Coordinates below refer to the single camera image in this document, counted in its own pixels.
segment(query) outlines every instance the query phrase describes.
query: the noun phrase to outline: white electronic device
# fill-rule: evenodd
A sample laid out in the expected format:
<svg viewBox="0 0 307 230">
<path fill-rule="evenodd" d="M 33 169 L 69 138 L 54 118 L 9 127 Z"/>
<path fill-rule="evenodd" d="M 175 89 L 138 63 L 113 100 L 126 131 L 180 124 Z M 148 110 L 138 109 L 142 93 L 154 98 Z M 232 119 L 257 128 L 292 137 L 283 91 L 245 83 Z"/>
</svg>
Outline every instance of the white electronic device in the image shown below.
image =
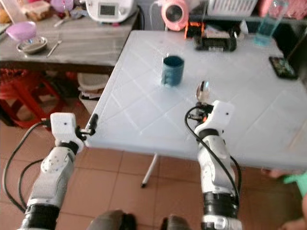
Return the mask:
<svg viewBox="0 0 307 230">
<path fill-rule="evenodd" d="M 85 0 L 90 17 L 101 23 L 120 23 L 137 10 L 135 0 Z"/>
</svg>

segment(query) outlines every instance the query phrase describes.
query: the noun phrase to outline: tiled floor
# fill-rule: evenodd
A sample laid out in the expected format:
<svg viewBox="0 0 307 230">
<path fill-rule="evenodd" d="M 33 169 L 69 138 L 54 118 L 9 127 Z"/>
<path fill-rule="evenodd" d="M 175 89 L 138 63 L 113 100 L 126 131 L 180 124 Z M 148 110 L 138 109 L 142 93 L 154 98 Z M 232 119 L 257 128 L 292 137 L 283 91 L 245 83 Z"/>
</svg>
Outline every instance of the tiled floor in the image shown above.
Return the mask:
<svg viewBox="0 0 307 230">
<path fill-rule="evenodd" d="M 81 105 L 71 104 L 65 111 L 73 111 L 81 126 L 89 118 Z M 0 123 L 1 173 L 24 132 Z M 8 179 L 14 196 L 17 196 L 21 170 L 30 161 L 45 157 L 53 141 L 51 133 L 37 129 L 17 153 Z M 148 186 L 141 189 L 151 159 L 149 155 L 85 149 L 77 156 L 57 230 L 84 230 L 95 216 L 116 208 L 135 214 L 138 230 L 158 229 L 161 220 L 169 214 L 181 215 L 193 230 L 200 229 L 202 195 L 198 163 L 161 157 Z M 39 165 L 35 165 L 26 173 L 24 196 L 29 196 L 38 169 Z M 259 169 L 253 168 L 244 169 L 243 182 L 239 217 L 244 229 L 275 230 L 283 222 L 300 217 L 300 195 L 295 185 L 263 177 Z M 15 230 L 23 217 L 1 191 L 0 228 Z"/>
</svg>

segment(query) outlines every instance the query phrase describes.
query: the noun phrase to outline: white table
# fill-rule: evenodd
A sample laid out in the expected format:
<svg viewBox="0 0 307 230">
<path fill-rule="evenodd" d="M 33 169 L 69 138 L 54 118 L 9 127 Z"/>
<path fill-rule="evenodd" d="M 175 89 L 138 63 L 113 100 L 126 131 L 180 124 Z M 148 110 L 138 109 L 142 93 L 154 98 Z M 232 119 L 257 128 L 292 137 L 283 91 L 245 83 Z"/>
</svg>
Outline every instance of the white table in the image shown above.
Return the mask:
<svg viewBox="0 0 307 230">
<path fill-rule="evenodd" d="M 185 59 L 181 84 L 160 84 L 162 58 Z M 231 155 L 246 166 L 306 169 L 307 91 L 298 81 L 276 77 L 269 56 L 276 44 L 259 47 L 238 41 L 232 53 L 195 51 L 182 33 L 131 32 L 94 113 L 96 134 L 86 144 L 196 159 L 197 144 L 184 126 L 197 102 L 201 80 L 211 86 L 210 103 L 221 100 L 236 110 L 224 139 Z"/>
</svg>

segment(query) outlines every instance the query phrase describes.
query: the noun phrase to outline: table surface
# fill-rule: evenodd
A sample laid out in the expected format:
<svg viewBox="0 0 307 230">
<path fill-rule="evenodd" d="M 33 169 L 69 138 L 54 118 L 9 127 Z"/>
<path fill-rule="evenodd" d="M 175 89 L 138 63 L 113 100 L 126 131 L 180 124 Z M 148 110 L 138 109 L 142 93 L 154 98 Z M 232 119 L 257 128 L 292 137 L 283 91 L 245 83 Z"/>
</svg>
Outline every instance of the table surface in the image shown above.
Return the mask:
<svg viewBox="0 0 307 230">
<path fill-rule="evenodd" d="M 173 88 L 160 84 L 167 54 L 185 60 L 183 81 Z M 209 103 L 235 106 L 223 138 L 239 163 L 306 169 L 307 92 L 299 80 L 277 78 L 269 56 L 282 53 L 275 43 L 255 45 L 252 37 L 238 41 L 232 53 L 214 53 L 194 50 L 182 33 L 131 32 L 94 110 L 98 127 L 86 145 L 196 159 L 184 115 L 197 102 L 197 85 L 207 80 Z"/>
<path fill-rule="evenodd" d="M 16 50 L 17 42 L 6 35 L 0 40 L 0 62 L 28 61 L 115 66 L 136 18 L 137 14 L 134 14 L 120 26 L 114 27 L 83 17 L 55 28 L 53 25 L 59 21 L 59 18 L 53 16 L 36 23 L 37 35 L 48 40 L 45 51 L 25 56 Z M 63 42 L 49 58 L 46 58 L 47 53 L 56 44 L 59 34 Z"/>
</svg>

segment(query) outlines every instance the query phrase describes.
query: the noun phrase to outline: black cable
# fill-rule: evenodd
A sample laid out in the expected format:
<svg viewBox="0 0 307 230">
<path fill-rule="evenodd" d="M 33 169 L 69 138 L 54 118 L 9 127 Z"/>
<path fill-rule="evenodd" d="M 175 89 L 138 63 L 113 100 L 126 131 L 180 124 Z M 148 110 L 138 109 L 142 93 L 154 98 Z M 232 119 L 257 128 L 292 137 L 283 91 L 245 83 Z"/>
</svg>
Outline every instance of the black cable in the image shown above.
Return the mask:
<svg viewBox="0 0 307 230">
<path fill-rule="evenodd" d="M 238 164 L 238 162 L 232 156 L 230 156 L 230 159 L 235 164 L 236 171 L 238 173 L 238 192 L 239 192 L 239 195 L 240 195 L 241 194 L 241 187 L 242 187 L 242 172 L 241 172 L 241 168 L 240 168 L 240 165 Z"/>
<path fill-rule="evenodd" d="M 26 202 L 24 201 L 24 198 L 23 198 L 23 194 L 22 194 L 22 191 L 21 191 L 21 186 L 22 186 L 22 183 L 23 183 L 23 177 L 24 177 L 24 174 L 25 172 L 34 164 L 36 163 L 40 163 L 42 162 L 44 159 L 40 159 L 40 160 L 37 160 L 37 161 L 34 161 L 34 162 L 31 162 L 30 164 L 28 164 L 24 169 L 23 171 L 21 172 L 20 174 L 20 177 L 19 177 L 19 181 L 18 181 L 18 196 L 21 200 L 21 203 L 22 205 L 24 206 L 24 208 L 27 208 L 27 204 Z"/>
<path fill-rule="evenodd" d="M 6 163 L 4 170 L 3 170 L 3 176 L 2 176 L 2 186 L 3 186 L 3 190 L 6 193 L 6 195 L 8 196 L 8 198 L 10 199 L 10 201 L 23 213 L 25 212 L 25 208 L 20 205 L 15 199 L 14 197 L 10 194 L 10 192 L 8 191 L 7 185 L 6 185 L 6 180 L 7 180 L 7 172 L 8 169 L 10 167 L 11 161 L 13 160 L 14 156 L 16 155 L 17 151 L 20 149 L 20 147 L 23 145 L 24 141 L 27 139 L 27 137 L 29 136 L 29 134 L 38 126 L 44 124 L 45 122 L 39 122 L 36 123 L 34 125 L 32 125 L 28 131 L 25 133 L 24 137 L 22 138 L 22 140 L 20 141 L 20 143 L 18 144 L 18 146 L 14 149 L 12 155 L 10 156 L 8 162 Z"/>
<path fill-rule="evenodd" d="M 184 123 L 185 123 L 186 127 L 188 128 L 188 130 L 190 131 L 190 133 L 196 138 L 197 141 L 199 141 L 207 149 L 207 151 L 213 156 L 213 158 L 219 163 L 219 165 L 222 167 L 222 169 L 226 173 L 226 175 L 227 175 L 228 179 L 230 180 L 230 183 L 231 183 L 231 185 L 232 185 L 232 187 L 235 191 L 236 204 L 239 206 L 239 204 L 240 204 L 239 192 L 238 192 L 238 189 L 236 187 L 236 183 L 235 183 L 234 179 L 232 178 L 232 176 L 230 175 L 229 171 L 226 169 L 224 164 L 221 162 L 221 160 L 215 155 L 215 153 L 210 149 L 210 147 L 208 145 L 206 145 L 206 143 L 203 142 L 203 140 L 196 133 L 194 133 L 193 129 L 191 129 L 191 127 L 188 124 L 188 116 L 189 116 L 190 112 L 193 111 L 194 109 L 202 109 L 202 107 L 195 106 L 195 107 L 189 109 L 187 111 L 186 115 L 185 115 Z"/>
<path fill-rule="evenodd" d="M 140 5 L 138 5 L 138 8 L 140 10 L 140 13 L 142 15 L 142 29 L 145 30 L 145 14 L 144 14 L 144 11 L 142 9 L 142 7 Z"/>
</svg>

